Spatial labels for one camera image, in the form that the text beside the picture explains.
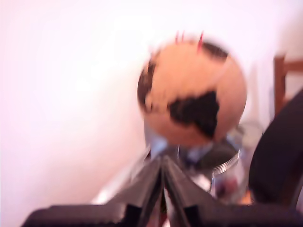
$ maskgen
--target black plastic jaw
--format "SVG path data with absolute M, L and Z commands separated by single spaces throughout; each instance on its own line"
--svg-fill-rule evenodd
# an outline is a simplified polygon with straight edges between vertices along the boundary
M 38 210 L 23 226 L 145 227 L 164 189 L 174 211 L 173 215 L 168 215 L 172 226 L 303 226 L 303 217 L 287 207 L 221 204 L 191 181 L 176 161 L 166 155 L 146 165 L 132 185 L 105 205 L 54 206 Z

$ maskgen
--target white wall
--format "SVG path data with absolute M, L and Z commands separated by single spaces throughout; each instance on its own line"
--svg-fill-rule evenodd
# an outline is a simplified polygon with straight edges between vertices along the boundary
M 2 0 L 1 224 L 89 202 L 144 148 L 136 82 L 149 46 L 215 37 L 249 83 L 244 119 L 272 114 L 272 60 L 303 53 L 302 0 Z

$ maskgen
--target black fabric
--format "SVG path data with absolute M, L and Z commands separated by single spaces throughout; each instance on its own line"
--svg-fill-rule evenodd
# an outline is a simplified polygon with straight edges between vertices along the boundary
M 146 109 L 145 106 L 146 95 L 152 89 L 152 78 L 155 68 L 156 68 L 156 64 L 152 61 L 149 61 L 147 72 L 144 72 L 144 70 L 142 70 L 138 81 L 138 88 L 137 88 L 138 100 L 141 106 L 144 107 L 144 109 Z
M 274 118 L 259 141 L 249 176 L 254 200 L 291 205 L 302 174 L 303 90 Z
M 219 105 L 216 92 L 210 91 L 199 97 L 177 99 L 168 105 L 170 117 L 178 123 L 194 124 L 203 134 L 212 138 L 217 127 Z
M 135 226 L 141 209 L 123 203 L 53 206 L 33 212 L 23 227 L 120 227 Z
M 209 52 L 212 56 L 221 60 L 226 60 L 228 56 L 228 53 L 225 50 L 209 42 L 203 42 L 202 48 Z

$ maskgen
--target cork ball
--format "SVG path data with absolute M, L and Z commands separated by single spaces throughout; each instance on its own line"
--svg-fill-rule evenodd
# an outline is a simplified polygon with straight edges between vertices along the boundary
M 137 95 L 151 128 L 170 144 L 196 146 L 221 140 L 239 123 L 247 90 L 227 51 L 211 42 L 182 40 L 151 55 Z

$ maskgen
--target orange ball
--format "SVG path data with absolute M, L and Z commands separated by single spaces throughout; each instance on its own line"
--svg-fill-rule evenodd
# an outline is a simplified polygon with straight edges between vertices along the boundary
M 151 57 L 137 95 L 151 128 L 170 144 L 196 146 L 219 141 L 239 123 L 247 90 L 232 56 L 215 44 L 189 40 Z

